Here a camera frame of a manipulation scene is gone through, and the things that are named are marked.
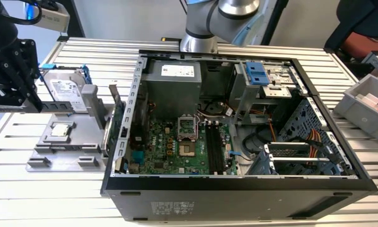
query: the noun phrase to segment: wall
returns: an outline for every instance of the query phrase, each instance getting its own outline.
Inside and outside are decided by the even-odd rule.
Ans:
[[[323,48],[339,19],[340,0],[290,0],[271,45]]]
[[[179,0],[75,0],[86,36],[96,39],[160,41],[183,38],[187,15]],[[276,0],[270,1],[268,21]],[[262,41],[264,29],[256,39]]]

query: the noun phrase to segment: chair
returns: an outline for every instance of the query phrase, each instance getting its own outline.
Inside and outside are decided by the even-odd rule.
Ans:
[[[349,58],[363,60],[372,51],[378,51],[378,0],[342,0],[338,8],[340,25],[334,31],[326,48]]]

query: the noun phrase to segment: label sticker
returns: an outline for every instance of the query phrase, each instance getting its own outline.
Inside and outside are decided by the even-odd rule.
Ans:
[[[187,215],[192,214],[195,202],[151,202],[156,215]]]
[[[59,101],[70,101],[75,111],[87,111],[78,84],[71,80],[51,80],[54,96]]]
[[[162,76],[168,77],[195,77],[195,66],[190,65],[164,65]]]
[[[234,114],[234,109],[232,109],[232,108],[228,108],[228,110],[227,110],[227,112],[226,112],[226,115],[231,117],[232,114]]]

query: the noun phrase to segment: black slot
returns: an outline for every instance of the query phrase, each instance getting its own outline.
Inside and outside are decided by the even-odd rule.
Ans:
[[[215,172],[218,172],[222,175],[224,171],[224,157],[222,151],[219,125],[207,125],[206,131],[207,131],[210,173],[215,174]]]
[[[134,221],[148,221],[148,218],[134,218]]]

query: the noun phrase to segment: gray storage bin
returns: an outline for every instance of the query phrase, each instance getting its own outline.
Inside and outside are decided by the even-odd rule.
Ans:
[[[346,91],[346,97],[335,111],[378,139],[378,110],[356,97],[360,94],[367,96],[369,93],[378,98],[378,79],[372,75]]]

